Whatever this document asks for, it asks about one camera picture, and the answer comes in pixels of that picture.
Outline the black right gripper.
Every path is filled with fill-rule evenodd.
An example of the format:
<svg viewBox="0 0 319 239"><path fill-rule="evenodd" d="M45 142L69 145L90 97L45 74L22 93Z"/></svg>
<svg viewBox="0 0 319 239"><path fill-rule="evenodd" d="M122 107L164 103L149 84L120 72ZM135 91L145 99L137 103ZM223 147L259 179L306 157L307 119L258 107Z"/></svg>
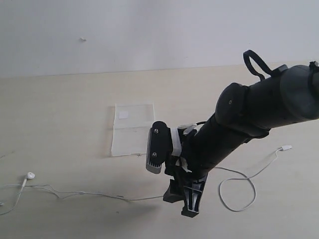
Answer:
<svg viewBox="0 0 319 239"><path fill-rule="evenodd" d="M194 218L208 175L208 126L163 128L165 132L165 174L172 176L163 201L184 201L181 214Z"/></svg>

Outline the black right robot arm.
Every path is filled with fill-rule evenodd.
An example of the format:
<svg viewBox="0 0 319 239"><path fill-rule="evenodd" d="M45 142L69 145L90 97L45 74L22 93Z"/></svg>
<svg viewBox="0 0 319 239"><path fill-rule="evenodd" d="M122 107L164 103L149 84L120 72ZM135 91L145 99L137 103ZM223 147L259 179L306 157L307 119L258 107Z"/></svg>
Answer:
<svg viewBox="0 0 319 239"><path fill-rule="evenodd" d="M167 166L173 176L163 200L184 202L182 215L195 217L208 173L240 145L269 135L273 128L319 117L319 65L285 65L250 86L230 84L214 114L196 130L180 128L181 153Z"/></svg>

